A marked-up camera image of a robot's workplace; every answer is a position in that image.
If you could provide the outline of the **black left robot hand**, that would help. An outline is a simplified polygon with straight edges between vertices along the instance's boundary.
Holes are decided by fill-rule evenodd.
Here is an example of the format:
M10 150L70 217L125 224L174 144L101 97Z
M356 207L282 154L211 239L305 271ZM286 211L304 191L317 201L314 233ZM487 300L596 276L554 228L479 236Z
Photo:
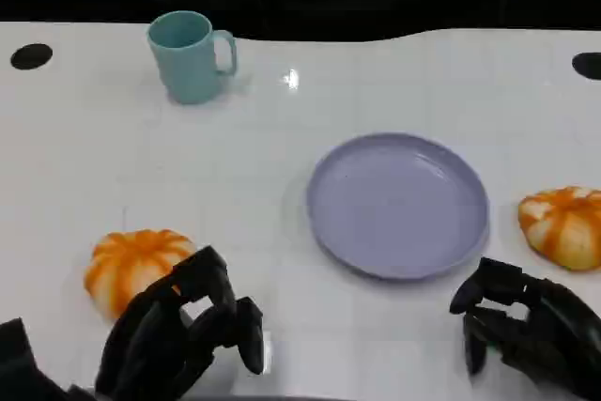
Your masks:
M105 343L95 391L110 400L178 400L218 347L236 348L260 375L262 318L251 298L236 298L224 259L200 249L130 301Z

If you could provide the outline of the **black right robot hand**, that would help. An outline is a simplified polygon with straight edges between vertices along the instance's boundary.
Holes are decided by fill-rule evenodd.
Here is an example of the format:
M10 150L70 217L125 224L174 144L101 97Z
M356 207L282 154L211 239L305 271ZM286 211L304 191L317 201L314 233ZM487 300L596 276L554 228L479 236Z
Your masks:
M463 316L470 376L482 372L494 349L536 382L600 398L600 317L565 285L483 257L455 292L450 313Z

